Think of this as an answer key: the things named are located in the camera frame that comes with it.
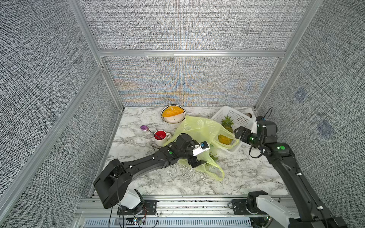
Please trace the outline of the yellow-green plastic bag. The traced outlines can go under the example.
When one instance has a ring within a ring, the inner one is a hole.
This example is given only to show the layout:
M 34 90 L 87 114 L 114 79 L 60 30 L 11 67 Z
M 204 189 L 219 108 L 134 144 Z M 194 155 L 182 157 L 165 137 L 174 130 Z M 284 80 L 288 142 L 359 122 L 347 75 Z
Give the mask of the yellow-green plastic bag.
M 173 142 L 178 137 L 178 135 L 186 133 L 199 143 L 206 141 L 210 146 L 209 151 L 218 154 L 218 151 L 221 149 L 217 147 L 218 142 L 215 139 L 218 136 L 220 130 L 223 130 L 223 126 L 216 121 L 203 117 L 186 116 L 179 127 L 176 129 L 174 135 L 164 145 Z M 228 130 L 225 131 L 228 136 L 234 136 L 234 134 L 230 133 Z M 197 158 L 199 160 L 208 161 L 210 158 L 208 155 L 209 151 L 197 155 Z M 207 163 L 202 164 L 194 168 L 194 170 L 205 173 L 216 181 L 222 181 L 224 179 L 225 173 L 218 164 L 214 165 L 213 167 L 207 167 L 206 164 Z

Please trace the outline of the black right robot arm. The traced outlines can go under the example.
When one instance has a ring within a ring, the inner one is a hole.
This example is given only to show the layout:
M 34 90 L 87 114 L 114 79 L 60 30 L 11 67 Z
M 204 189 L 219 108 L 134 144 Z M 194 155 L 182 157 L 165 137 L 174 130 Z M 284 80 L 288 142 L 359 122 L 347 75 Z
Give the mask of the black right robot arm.
M 346 228 L 342 217 L 335 217 L 315 193 L 290 146 L 277 140 L 277 126 L 272 121 L 260 120 L 257 129 L 240 126 L 234 130 L 235 138 L 260 151 L 278 172 L 292 196 L 297 213 L 275 201 L 264 191 L 250 192 L 245 209 L 250 214 L 265 212 L 284 228 Z

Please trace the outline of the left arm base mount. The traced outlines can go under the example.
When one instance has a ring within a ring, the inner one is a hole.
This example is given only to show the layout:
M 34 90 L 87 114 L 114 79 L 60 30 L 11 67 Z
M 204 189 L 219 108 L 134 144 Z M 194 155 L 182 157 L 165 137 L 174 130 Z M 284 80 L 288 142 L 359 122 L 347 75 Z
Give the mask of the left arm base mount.
M 122 206 L 121 209 L 118 209 L 117 215 L 155 215 L 157 208 L 157 200 L 143 200 L 133 209 L 129 209 L 125 206 Z

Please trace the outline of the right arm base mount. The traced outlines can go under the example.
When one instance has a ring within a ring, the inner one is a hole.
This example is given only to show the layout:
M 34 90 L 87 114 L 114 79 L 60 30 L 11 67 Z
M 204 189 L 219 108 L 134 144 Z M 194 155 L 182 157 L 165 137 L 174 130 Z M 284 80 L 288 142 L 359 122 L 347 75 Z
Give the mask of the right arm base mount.
M 254 207 L 254 203 L 249 199 L 233 199 L 231 201 L 232 209 L 235 215 L 256 215 L 258 210 Z

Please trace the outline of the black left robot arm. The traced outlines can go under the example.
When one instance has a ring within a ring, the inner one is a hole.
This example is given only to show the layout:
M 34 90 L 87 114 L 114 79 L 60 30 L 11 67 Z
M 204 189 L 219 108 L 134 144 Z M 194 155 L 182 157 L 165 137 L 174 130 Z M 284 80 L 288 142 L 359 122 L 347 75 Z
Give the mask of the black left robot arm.
M 197 142 L 188 134 L 182 133 L 152 155 L 134 161 L 110 161 L 94 180 L 94 188 L 103 207 L 109 209 L 122 200 L 129 184 L 136 178 L 174 165 L 180 159 L 186 159 L 192 168 L 196 168 L 206 163 L 199 160 L 197 155 L 209 150 L 208 142 Z

